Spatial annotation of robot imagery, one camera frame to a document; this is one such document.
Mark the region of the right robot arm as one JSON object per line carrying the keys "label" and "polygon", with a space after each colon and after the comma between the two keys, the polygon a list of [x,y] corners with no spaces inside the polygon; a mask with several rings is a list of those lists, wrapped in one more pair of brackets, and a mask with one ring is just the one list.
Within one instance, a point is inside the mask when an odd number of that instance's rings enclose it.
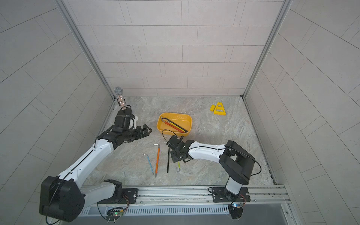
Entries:
{"label": "right robot arm", "polygon": [[229,201],[236,200],[242,187],[249,184],[256,159],[234,141],[211,145],[194,140],[184,142],[182,139],[182,136],[178,138],[174,135],[166,143],[171,150],[172,161],[187,163],[194,159],[203,159],[219,163],[229,175],[229,179],[224,193],[218,196]]}

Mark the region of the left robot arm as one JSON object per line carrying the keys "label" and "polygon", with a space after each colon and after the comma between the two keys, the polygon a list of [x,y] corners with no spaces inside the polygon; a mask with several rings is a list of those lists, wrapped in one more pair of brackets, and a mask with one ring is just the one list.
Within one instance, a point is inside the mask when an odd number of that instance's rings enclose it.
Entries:
{"label": "left robot arm", "polygon": [[40,189],[40,215],[71,222],[80,215],[83,208],[92,204],[101,201],[128,201],[120,181],[108,179],[91,187],[83,187],[83,184],[97,165],[117,147],[147,137],[151,132],[152,129],[147,125],[134,129],[110,127],[104,131],[73,165],[56,177],[48,176],[43,180]]}

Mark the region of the yellow hex key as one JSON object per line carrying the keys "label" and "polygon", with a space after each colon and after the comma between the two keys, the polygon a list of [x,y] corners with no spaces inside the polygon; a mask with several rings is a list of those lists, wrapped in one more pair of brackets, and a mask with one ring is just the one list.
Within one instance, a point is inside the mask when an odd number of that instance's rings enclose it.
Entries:
{"label": "yellow hex key", "polygon": [[185,133],[185,131],[181,128],[179,128],[178,126],[176,125],[173,125],[173,124],[170,124],[170,123],[167,123],[167,125],[169,125],[170,127],[174,128],[175,130],[177,130],[178,132],[180,133]]}

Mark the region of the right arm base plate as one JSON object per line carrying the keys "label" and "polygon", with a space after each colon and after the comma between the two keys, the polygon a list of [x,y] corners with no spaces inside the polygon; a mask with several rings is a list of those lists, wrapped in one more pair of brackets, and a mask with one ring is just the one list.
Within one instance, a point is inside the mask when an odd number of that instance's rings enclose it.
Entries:
{"label": "right arm base plate", "polygon": [[213,202],[215,203],[248,203],[251,201],[247,187],[242,187],[239,194],[235,195],[225,187],[209,187]]}

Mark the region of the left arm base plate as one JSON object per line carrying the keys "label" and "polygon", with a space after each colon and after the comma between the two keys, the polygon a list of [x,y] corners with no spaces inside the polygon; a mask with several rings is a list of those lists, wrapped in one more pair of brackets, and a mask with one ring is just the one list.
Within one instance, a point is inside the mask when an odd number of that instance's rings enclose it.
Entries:
{"label": "left arm base plate", "polygon": [[115,190],[115,193],[111,198],[104,199],[98,204],[135,204],[137,201],[139,189],[137,188],[125,188],[120,190]]}

